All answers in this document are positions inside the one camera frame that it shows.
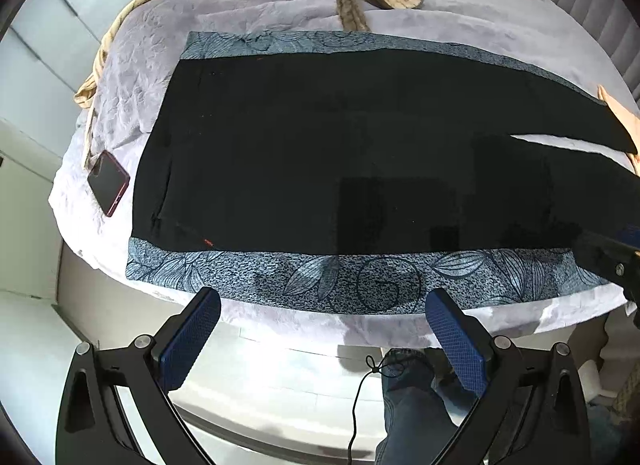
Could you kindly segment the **black pants with patterned trim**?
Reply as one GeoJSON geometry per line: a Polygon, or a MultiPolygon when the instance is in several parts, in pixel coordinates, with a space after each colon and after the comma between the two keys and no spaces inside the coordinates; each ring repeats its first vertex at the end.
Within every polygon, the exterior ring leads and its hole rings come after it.
{"type": "Polygon", "coordinates": [[[180,55],[134,182],[135,241],[170,253],[380,260],[356,293],[463,308],[599,286],[584,231],[639,226],[636,148],[537,66],[381,46],[180,55]]]}

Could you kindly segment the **peach folded cloth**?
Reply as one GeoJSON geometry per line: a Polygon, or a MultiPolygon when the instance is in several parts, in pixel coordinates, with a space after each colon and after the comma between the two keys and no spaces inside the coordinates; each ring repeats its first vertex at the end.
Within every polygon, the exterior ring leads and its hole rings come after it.
{"type": "Polygon", "coordinates": [[[631,163],[632,170],[637,176],[640,176],[640,119],[637,115],[634,115],[630,110],[627,110],[620,102],[615,100],[610,95],[602,84],[598,86],[597,92],[598,98],[604,102],[617,120],[623,125],[628,132],[636,153],[627,153],[626,156],[631,163]]]}

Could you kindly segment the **person's jeans leg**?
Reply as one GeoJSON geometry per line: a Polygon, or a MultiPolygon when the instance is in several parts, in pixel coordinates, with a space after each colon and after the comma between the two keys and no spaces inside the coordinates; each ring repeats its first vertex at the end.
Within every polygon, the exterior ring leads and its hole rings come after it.
{"type": "Polygon", "coordinates": [[[448,445],[458,426],[448,407],[465,417],[476,396],[460,384],[439,349],[392,348],[382,377],[386,437],[378,464],[429,464],[448,445]]]}

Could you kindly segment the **red smartphone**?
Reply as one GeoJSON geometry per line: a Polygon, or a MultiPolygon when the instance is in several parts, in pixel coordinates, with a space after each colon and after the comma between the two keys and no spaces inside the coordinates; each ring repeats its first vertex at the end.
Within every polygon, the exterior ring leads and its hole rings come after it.
{"type": "Polygon", "coordinates": [[[113,154],[103,151],[91,168],[87,181],[104,216],[112,217],[129,186],[128,172],[113,154]]]}

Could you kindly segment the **grey padded headboard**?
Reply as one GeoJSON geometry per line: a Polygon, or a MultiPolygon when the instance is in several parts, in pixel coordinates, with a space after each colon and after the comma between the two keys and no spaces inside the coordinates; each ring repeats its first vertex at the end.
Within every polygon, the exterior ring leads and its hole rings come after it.
{"type": "Polygon", "coordinates": [[[623,0],[552,0],[597,40],[639,98],[639,24],[623,0]]]}

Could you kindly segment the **lavender embossed bed blanket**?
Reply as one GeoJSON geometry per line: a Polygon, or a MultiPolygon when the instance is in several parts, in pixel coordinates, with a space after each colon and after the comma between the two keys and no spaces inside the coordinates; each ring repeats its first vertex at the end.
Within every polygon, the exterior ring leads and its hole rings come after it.
{"type": "Polygon", "coordinates": [[[55,175],[49,202],[63,240],[94,269],[161,300],[187,303],[202,285],[219,289],[225,322],[281,336],[352,346],[425,341],[424,302],[367,307],[356,293],[380,260],[328,256],[170,253],[131,236],[132,199],[111,218],[90,191],[88,148],[108,148],[138,168],[180,54],[205,38],[209,53],[335,53],[425,46],[476,53],[509,66],[537,66],[585,92],[599,84],[637,108],[623,76],[597,40],[552,0],[426,0],[410,12],[372,10],[371,35],[343,32],[335,0],[155,0],[118,32],[95,120],[81,118],[55,175]]]}

